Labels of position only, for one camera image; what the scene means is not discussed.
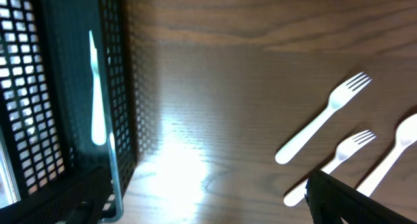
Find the cream plastic fork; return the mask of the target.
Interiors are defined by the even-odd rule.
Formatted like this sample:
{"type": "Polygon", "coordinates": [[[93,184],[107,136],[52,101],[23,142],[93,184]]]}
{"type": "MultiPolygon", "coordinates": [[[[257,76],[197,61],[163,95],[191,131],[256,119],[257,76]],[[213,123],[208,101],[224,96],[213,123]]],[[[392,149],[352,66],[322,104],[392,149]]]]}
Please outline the cream plastic fork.
{"type": "Polygon", "coordinates": [[[371,82],[369,75],[360,72],[338,85],[330,93],[324,110],[277,151],[275,161],[282,165],[290,162],[336,111],[343,108],[371,82]]]}

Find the clear perforated plastic basket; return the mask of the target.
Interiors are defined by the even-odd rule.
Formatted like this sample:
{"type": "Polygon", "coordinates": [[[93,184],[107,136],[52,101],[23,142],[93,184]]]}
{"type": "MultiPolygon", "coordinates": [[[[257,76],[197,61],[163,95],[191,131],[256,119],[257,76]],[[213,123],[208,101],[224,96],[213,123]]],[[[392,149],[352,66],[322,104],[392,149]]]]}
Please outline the clear perforated plastic basket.
{"type": "Polygon", "coordinates": [[[18,184],[7,149],[7,142],[1,129],[1,208],[21,200],[18,184]]]}

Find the white plastic fork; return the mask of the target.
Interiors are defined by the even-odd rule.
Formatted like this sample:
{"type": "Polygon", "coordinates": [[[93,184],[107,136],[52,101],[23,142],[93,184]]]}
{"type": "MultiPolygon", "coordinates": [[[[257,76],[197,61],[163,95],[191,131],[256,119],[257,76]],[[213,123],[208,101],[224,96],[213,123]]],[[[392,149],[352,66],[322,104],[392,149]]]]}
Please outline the white plastic fork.
{"type": "Polygon", "coordinates": [[[416,142],[416,114],[402,121],[395,131],[395,143],[388,155],[372,170],[366,179],[357,187],[357,191],[370,197],[381,183],[400,155],[416,142]]]}

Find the dark green perforated basket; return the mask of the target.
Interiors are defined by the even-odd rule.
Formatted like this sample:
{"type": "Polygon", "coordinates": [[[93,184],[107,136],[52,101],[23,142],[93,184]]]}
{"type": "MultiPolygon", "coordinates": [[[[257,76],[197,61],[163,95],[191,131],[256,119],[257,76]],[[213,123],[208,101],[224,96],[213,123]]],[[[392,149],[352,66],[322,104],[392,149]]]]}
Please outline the dark green perforated basket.
{"type": "Polygon", "coordinates": [[[136,165],[120,0],[1,0],[1,129],[21,200],[95,167],[111,173],[98,223],[114,223],[136,165]],[[97,48],[106,143],[91,141],[97,48]]]}

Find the pink plastic fork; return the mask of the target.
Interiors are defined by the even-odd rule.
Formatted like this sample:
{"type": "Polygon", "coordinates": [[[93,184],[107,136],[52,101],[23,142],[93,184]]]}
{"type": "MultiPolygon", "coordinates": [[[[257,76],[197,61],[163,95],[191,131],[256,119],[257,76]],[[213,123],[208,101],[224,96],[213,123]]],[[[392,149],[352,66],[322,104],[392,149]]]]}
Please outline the pink plastic fork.
{"type": "MultiPolygon", "coordinates": [[[[344,161],[349,159],[352,155],[358,152],[366,144],[374,140],[377,136],[370,130],[365,130],[355,135],[352,135],[342,141],[337,147],[332,160],[326,165],[321,167],[321,171],[326,174],[330,174],[344,161]]],[[[293,188],[283,198],[283,203],[286,206],[296,206],[302,199],[305,198],[308,183],[308,179],[305,179],[302,183],[293,188]]]]}

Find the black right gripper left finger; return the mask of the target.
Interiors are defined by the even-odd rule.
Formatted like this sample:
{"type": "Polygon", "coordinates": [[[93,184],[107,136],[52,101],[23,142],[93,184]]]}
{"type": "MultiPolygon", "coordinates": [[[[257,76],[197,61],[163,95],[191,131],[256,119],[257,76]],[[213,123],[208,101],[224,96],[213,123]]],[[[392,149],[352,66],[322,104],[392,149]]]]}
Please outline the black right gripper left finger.
{"type": "Polygon", "coordinates": [[[110,171],[95,167],[2,208],[1,224],[98,223],[112,190],[110,171]]]}

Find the mint green plastic fork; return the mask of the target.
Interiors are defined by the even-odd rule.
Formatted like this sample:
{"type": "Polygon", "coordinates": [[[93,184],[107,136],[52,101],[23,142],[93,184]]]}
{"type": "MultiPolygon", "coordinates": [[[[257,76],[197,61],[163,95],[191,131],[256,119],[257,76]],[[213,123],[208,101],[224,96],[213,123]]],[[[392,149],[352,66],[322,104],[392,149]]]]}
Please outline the mint green plastic fork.
{"type": "Polygon", "coordinates": [[[106,139],[106,123],[102,100],[102,87],[98,65],[97,48],[94,43],[93,32],[89,31],[90,65],[93,75],[93,97],[91,115],[91,141],[97,145],[104,145],[106,139]]]}

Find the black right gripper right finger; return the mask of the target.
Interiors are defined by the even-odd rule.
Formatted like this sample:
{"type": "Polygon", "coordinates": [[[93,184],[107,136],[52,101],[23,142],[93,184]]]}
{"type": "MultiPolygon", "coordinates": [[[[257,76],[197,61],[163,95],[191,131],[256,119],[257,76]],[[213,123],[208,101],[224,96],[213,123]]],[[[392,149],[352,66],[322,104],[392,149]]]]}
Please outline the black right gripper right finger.
{"type": "Polygon", "coordinates": [[[314,224],[416,224],[321,170],[310,175],[306,189],[314,224]]]}

